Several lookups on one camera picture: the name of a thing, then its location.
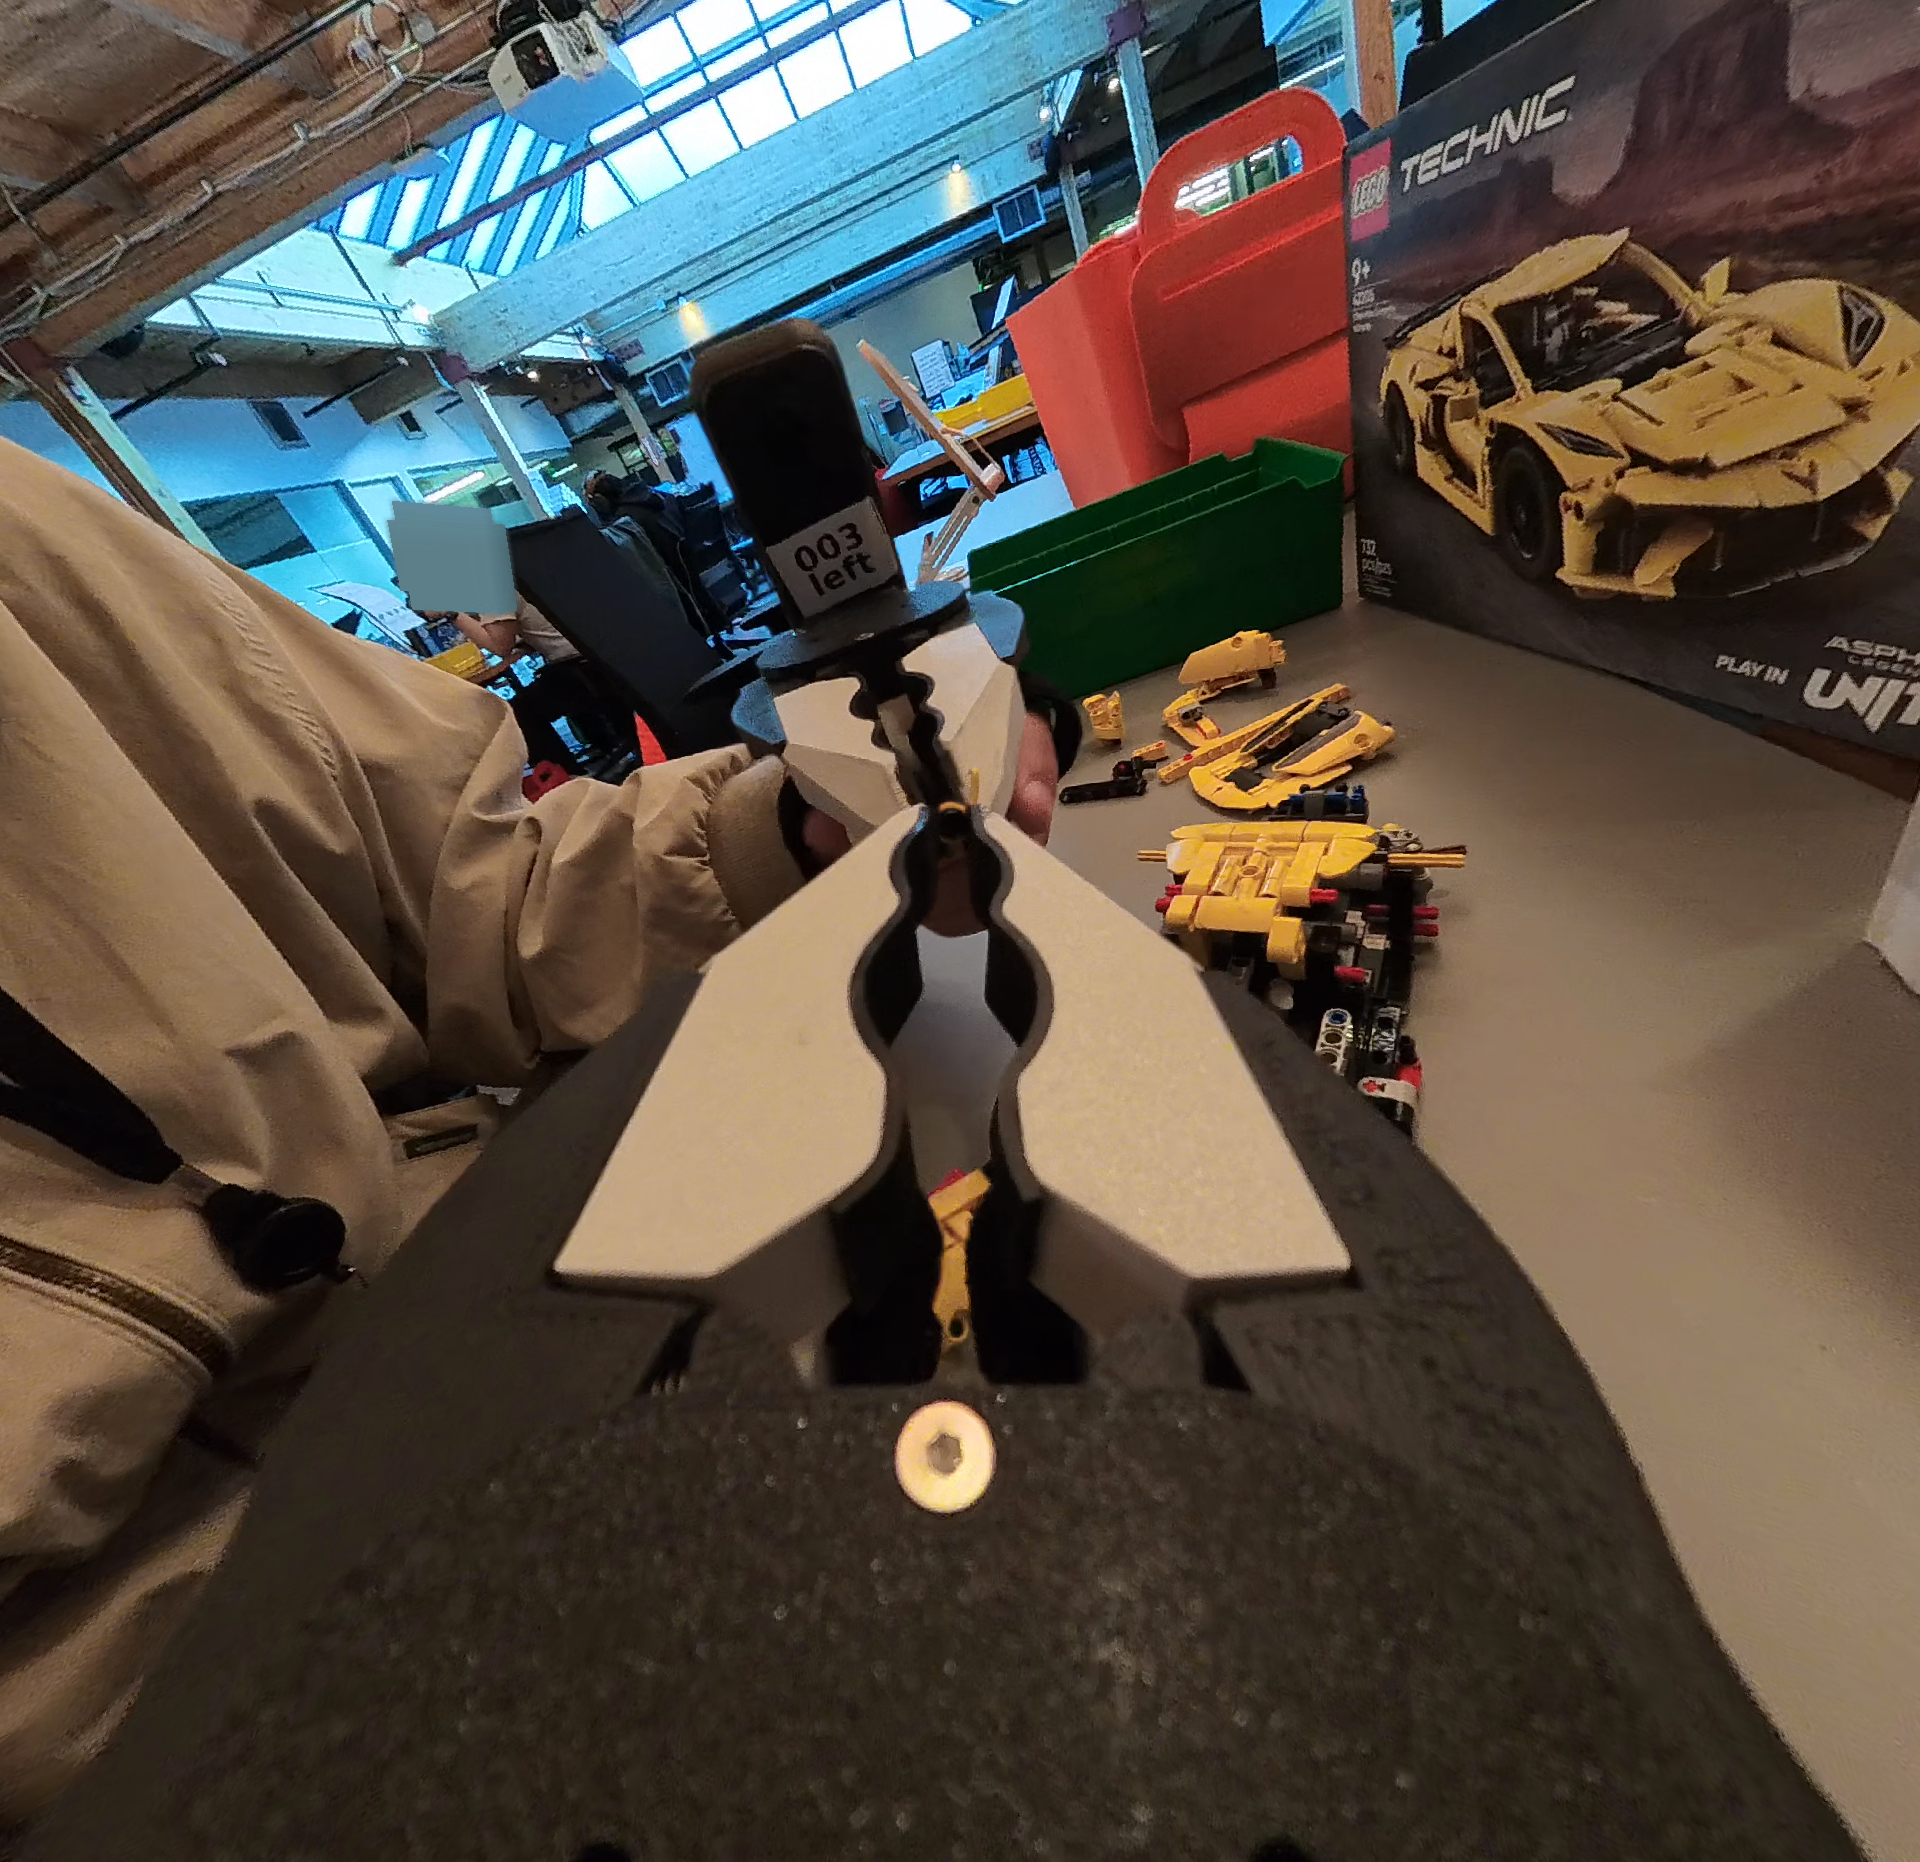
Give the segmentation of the instruction booklet with yellow car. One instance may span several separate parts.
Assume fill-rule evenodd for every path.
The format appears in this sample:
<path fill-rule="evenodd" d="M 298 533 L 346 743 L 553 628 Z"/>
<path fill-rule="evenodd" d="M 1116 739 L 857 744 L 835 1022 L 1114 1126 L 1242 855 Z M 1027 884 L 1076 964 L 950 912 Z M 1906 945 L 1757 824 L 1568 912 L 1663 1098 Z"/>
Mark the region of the instruction booklet with yellow car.
<path fill-rule="evenodd" d="M 1895 844 L 1865 942 L 1909 994 L 1919 996 L 1919 809 L 1911 810 Z"/>

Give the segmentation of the small yellow car panel part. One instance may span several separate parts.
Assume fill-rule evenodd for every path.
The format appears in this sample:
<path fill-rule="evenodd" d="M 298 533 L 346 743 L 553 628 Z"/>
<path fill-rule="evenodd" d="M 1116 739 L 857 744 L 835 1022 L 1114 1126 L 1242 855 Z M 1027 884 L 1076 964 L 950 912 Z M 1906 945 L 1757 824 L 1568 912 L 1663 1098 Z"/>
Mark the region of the small yellow car panel part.
<path fill-rule="evenodd" d="M 1245 628 L 1188 654 L 1178 682 L 1196 699 L 1212 699 L 1247 682 L 1273 687 L 1285 667 L 1287 648 L 1276 633 Z"/>

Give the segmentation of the dark toy car box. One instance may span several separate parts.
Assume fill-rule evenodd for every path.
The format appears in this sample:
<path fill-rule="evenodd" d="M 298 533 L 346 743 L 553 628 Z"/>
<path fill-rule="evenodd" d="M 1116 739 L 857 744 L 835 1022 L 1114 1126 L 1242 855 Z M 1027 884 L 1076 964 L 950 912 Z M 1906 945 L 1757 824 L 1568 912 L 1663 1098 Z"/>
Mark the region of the dark toy car box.
<path fill-rule="evenodd" d="M 1589 0 L 1345 187 L 1361 594 L 1917 760 L 1917 0 Z"/>

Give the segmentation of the partly built toy car model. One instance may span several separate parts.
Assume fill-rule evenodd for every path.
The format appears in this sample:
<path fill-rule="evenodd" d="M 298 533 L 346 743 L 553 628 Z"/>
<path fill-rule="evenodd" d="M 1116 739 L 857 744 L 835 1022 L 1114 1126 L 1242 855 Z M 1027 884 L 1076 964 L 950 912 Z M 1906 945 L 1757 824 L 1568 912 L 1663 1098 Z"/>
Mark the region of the partly built toy car model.
<path fill-rule="evenodd" d="M 1279 818 L 1181 827 L 1140 860 L 1166 871 L 1166 938 L 1274 1010 L 1396 1131 L 1418 1131 L 1414 979 L 1441 937 L 1433 884 L 1466 866 L 1464 844 L 1374 822 L 1367 790 L 1337 784 L 1287 798 Z"/>

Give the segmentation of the dark green plastic tray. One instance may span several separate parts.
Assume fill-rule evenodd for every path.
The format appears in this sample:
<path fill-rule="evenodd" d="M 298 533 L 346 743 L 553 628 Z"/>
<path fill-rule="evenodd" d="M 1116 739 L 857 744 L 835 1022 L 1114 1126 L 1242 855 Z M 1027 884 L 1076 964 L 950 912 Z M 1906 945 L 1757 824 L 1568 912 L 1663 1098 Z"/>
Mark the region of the dark green plastic tray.
<path fill-rule="evenodd" d="M 1030 673 L 1107 692 L 1339 610 L 1345 484 L 1343 454 L 1258 439 L 979 546 L 973 588 L 1020 608 Z"/>

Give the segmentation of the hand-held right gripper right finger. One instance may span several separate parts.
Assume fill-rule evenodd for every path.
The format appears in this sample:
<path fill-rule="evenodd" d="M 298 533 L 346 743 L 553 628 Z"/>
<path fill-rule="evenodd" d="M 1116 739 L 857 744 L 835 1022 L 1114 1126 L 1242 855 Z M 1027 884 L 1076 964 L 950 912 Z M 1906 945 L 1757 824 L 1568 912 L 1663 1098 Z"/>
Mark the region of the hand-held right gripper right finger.
<path fill-rule="evenodd" d="M 1011 822 L 973 827 L 985 1004 L 1015 1050 L 973 1221 L 973 1346 L 1005 1384 L 1352 1254 L 1201 970 Z"/>

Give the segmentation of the white ceiling projector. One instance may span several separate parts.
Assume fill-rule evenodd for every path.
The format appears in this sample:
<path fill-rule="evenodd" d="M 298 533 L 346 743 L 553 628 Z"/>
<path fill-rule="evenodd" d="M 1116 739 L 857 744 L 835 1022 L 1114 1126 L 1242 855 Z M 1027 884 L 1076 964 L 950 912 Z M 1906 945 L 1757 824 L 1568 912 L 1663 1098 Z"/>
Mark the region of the white ceiling projector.
<path fill-rule="evenodd" d="M 561 145 L 644 103 L 633 61 L 592 0 L 500 0 L 488 87 L 509 118 Z"/>

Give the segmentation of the person's left forearm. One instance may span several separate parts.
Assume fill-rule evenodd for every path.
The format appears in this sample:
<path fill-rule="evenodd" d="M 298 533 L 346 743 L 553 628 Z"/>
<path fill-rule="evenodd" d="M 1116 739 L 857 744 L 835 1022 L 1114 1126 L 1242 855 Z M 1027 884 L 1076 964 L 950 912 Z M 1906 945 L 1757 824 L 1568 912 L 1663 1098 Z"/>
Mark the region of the person's left forearm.
<path fill-rule="evenodd" d="M 539 1050 L 596 1046 L 799 895 L 802 816 L 787 767 L 743 747 L 542 797 L 509 942 Z"/>

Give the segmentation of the person's left hand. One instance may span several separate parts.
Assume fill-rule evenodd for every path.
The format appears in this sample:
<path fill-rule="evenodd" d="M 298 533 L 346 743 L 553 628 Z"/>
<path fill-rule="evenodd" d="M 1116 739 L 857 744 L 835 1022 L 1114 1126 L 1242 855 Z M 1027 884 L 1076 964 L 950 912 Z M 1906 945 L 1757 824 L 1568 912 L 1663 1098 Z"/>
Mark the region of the person's left hand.
<path fill-rule="evenodd" d="M 1046 846 L 1058 798 L 1061 763 L 1053 726 L 1044 712 L 1022 719 L 1018 769 L 1006 821 L 1030 840 Z M 811 875 L 838 862 L 853 849 L 849 830 L 809 805 L 801 805 L 801 862 Z M 965 859 L 952 857 L 939 871 L 939 886 L 922 914 L 922 930 L 941 938 L 973 938 L 985 925 L 975 902 L 973 873 Z"/>

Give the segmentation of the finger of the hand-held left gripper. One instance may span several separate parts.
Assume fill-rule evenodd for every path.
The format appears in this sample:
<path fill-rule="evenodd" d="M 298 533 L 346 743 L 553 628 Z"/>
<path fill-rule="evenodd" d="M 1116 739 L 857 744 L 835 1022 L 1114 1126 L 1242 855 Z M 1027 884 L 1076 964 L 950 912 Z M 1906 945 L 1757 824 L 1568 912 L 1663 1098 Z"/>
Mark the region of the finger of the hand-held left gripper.
<path fill-rule="evenodd" d="M 979 627 L 952 627 L 920 645 L 933 739 L 977 809 L 1008 813 L 1018 788 L 1028 711 L 1016 668 Z"/>
<path fill-rule="evenodd" d="M 802 801 L 865 843 L 925 805 L 855 675 L 829 675 L 775 692 L 782 763 Z"/>

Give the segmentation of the skylight windows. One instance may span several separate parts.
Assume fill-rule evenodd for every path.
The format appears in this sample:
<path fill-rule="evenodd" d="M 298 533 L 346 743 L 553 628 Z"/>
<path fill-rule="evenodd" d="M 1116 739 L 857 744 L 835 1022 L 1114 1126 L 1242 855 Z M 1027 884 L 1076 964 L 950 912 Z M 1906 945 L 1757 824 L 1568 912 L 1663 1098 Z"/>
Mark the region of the skylight windows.
<path fill-rule="evenodd" d="M 317 231 L 391 256 L 516 272 L 922 61 L 1024 0 L 686 0 L 629 31 L 640 98 L 571 147 L 484 121 Z"/>

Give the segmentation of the short black brick beam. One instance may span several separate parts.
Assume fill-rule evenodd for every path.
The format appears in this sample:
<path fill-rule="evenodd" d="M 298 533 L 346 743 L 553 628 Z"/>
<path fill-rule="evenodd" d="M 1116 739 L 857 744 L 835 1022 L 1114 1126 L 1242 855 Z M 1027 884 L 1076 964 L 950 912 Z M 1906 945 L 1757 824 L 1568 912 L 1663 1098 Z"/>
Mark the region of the short black brick beam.
<path fill-rule="evenodd" d="M 1140 798 L 1158 780 L 1160 769 L 1168 763 L 1164 741 L 1116 755 L 1108 770 L 1101 776 L 1063 784 L 1058 802 L 1066 806 Z"/>

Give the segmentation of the grey desk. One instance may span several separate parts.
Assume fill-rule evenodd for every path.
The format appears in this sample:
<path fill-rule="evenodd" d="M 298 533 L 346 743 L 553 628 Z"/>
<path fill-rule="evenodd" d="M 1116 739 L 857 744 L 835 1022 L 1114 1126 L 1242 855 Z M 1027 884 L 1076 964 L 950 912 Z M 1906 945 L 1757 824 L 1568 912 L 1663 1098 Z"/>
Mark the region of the grey desk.
<path fill-rule="evenodd" d="M 1909 801 L 1368 603 L 1280 699 L 1399 732 L 1463 843 L 1420 1141 L 1606 1395 L 1723 1644 L 1875 1859 L 1919 1837 L 1917 998 L 1863 935 Z"/>

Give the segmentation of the large yellow car panel part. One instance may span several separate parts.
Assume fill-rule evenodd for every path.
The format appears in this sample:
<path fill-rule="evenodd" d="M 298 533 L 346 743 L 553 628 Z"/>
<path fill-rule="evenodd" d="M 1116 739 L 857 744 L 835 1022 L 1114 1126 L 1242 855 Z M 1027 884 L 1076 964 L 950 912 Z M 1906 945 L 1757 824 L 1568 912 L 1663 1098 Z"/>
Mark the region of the large yellow car panel part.
<path fill-rule="evenodd" d="M 1389 723 L 1359 711 L 1345 682 L 1252 723 L 1201 739 L 1164 760 L 1157 782 L 1188 790 L 1212 810 L 1242 821 L 1282 818 L 1297 797 L 1327 794 L 1352 780 L 1396 741 Z"/>

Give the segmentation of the black office chair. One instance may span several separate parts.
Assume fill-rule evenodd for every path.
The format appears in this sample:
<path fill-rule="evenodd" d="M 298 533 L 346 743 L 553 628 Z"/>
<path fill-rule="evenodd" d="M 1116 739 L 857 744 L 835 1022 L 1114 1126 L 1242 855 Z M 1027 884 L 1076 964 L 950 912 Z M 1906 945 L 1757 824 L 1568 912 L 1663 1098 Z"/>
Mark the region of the black office chair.
<path fill-rule="evenodd" d="M 667 758 L 740 736 L 718 690 L 699 685 L 725 654 L 644 535 L 620 536 L 581 510 L 504 531 L 516 591 L 581 651 L 611 704 Z"/>

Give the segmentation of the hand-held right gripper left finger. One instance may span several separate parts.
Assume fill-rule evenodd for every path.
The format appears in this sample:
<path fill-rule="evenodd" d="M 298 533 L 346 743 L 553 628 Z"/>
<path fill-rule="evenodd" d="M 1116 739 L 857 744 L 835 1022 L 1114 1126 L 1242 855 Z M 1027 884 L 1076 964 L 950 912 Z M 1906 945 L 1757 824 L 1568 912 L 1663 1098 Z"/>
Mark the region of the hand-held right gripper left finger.
<path fill-rule="evenodd" d="M 882 822 L 709 962 L 555 1258 L 567 1290 L 819 1340 L 833 1380 L 933 1380 L 943 1239 L 896 1049 L 939 884 L 928 809 Z"/>

